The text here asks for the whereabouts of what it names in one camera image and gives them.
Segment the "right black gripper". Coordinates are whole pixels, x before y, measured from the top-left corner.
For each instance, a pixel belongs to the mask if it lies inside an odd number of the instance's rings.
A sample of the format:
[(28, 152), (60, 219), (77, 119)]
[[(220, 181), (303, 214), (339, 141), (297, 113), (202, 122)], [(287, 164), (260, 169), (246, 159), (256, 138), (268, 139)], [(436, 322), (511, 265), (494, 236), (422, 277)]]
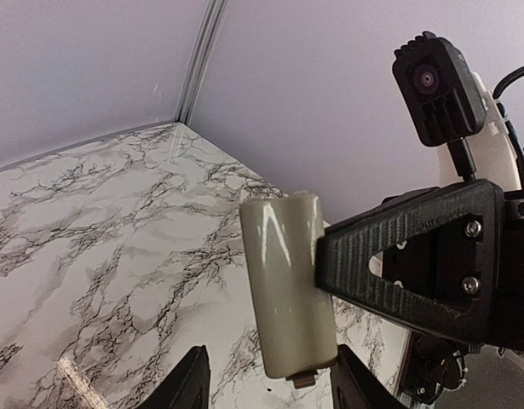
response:
[(524, 352), (524, 192), (427, 188), (326, 229), (321, 290), (412, 330)]

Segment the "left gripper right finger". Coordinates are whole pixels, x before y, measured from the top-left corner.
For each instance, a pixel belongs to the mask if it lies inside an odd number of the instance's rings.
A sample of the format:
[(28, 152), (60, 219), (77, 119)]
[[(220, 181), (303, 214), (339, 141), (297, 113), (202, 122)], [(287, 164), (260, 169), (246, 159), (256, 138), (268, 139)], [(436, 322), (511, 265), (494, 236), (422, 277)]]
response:
[(331, 368), (331, 393), (335, 409), (392, 409), (400, 403), (377, 380), (350, 347), (337, 347)]

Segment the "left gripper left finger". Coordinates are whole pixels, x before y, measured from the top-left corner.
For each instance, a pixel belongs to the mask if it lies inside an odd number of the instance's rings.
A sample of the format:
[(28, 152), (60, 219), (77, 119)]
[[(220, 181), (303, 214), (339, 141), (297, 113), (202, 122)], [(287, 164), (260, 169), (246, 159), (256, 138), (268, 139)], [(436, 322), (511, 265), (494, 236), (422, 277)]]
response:
[(146, 409), (207, 409), (210, 360), (207, 348), (193, 346), (144, 400)]

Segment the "grey battery cover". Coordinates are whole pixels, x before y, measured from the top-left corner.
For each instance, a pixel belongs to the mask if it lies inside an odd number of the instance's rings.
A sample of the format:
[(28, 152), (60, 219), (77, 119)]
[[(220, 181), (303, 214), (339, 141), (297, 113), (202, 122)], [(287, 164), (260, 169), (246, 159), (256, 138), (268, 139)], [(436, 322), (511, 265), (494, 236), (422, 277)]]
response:
[(252, 199), (239, 215), (265, 373), (311, 387), (337, 358), (331, 295), (315, 285), (320, 200), (305, 192)]

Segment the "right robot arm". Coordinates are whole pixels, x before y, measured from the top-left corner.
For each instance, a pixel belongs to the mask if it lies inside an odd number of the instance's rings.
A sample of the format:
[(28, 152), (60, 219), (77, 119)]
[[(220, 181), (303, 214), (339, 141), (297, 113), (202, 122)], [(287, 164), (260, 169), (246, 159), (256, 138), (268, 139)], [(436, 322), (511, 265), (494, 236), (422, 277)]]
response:
[(524, 190), (421, 189), (329, 226), (316, 285), (409, 329), (399, 390), (433, 404), (481, 347), (524, 352)]

